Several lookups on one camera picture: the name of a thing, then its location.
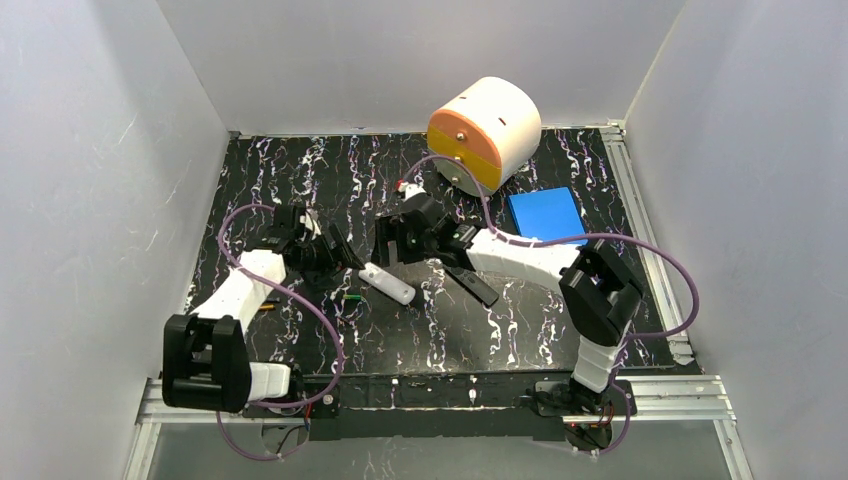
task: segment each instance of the white wall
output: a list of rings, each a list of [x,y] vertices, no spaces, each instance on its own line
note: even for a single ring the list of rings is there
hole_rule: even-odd
[[[424,131],[487,75],[546,125],[622,118],[685,3],[158,1],[227,129],[270,134]]]
[[[154,0],[0,2],[0,478],[120,478],[227,142]]]
[[[690,1],[627,130],[754,475],[846,478],[848,4]]]

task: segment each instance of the white cylindrical object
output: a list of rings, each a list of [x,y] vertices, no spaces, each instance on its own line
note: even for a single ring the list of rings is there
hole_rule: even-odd
[[[436,110],[427,128],[433,153],[459,158],[489,195],[535,153],[542,136],[536,105],[521,89],[485,77]],[[451,162],[437,162],[442,175],[477,196],[468,175]]]

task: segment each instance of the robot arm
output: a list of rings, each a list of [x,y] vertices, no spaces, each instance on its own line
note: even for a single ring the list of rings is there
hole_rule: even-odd
[[[275,283],[283,282],[288,266],[320,288],[345,268],[364,268],[335,225],[330,236],[335,245],[305,208],[277,207],[273,223],[248,242],[239,261]],[[167,405],[238,412],[249,401],[289,393],[291,367],[249,362],[242,333],[271,290],[233,270],[194,311],[168,320],[162,367]]]
[[[391,263],[394,244],[402,263],[438,258],[446,267],[500,272],[560,292],[580,334],[580,347],[569,385],[560,390],[556,403],[591,413],[602,408],[610,374],[642,299],[642,287],[609,242],[596,240],[584,247],[510,245],[486,228],[458,224],[420,187],[402,184],[400,189],[405,195],[402,211],[377,220],[371,261]]]

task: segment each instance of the marble pattern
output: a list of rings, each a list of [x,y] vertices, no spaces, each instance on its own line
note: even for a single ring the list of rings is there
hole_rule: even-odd
[[[427,153],[426,148],[422,134],[231,141],[187,306],[197,306],[226,278],[228,268],[215,235],[223,218],[244,204],[296,203],[313,208],[324,229],[335,222],[367,260],[373,247],[374,219],[397,211],[399,199],[393,187]],[[479,203],[451,188],[433,167],[425,167],[415,178],[458,218],[480,220]],[[560,186],[571,187],[587,231],[631,233],[600,132],[595,129],[545,131],[533,158],[493,196],[493,219],[505,230],[513,230],[507,195]],[[264,211],[238,218],[228,232],[230,248],[240,251],[247,236],[270,219],[271,214]],[[636,250],[618,248],[647,284]],[[337,288],[323,292],[305,291],[295,273],[286,279],[287,285],[335,319],[344,344],[345,372],[573,368],[578,335],[561,298],[552,292],[515,278],[482,274],[501,294],[486,309],[446,277],[437,261],[387,270],[418,290],[410,306],[399,306],[352,272],[340,274]],[[363,301],[343,300],[345,293],[361,294]],[[650,294],[634,324],[638,331],[662,328]],[[246,342],[254,360],[294,362],[314,373],[335,368],[329,336],[290,299],[283,299],[276,311],[260,312],[246,332]],[[664,340],[640,342],[628,347],[626,365],[668,366],[672,358]]]

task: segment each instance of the black remote control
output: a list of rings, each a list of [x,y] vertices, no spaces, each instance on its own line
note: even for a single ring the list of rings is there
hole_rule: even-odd
[[[500,298],[498,292],[470,270],[456,267],[445,267],[445,272],[447,272],[452,279],[456,280],[456,283],[462,285],[462,288],[464,288],[474,298],[479,300],[480,303],[485,305],[486,308],[490,308],[498,301],[498,298]]]

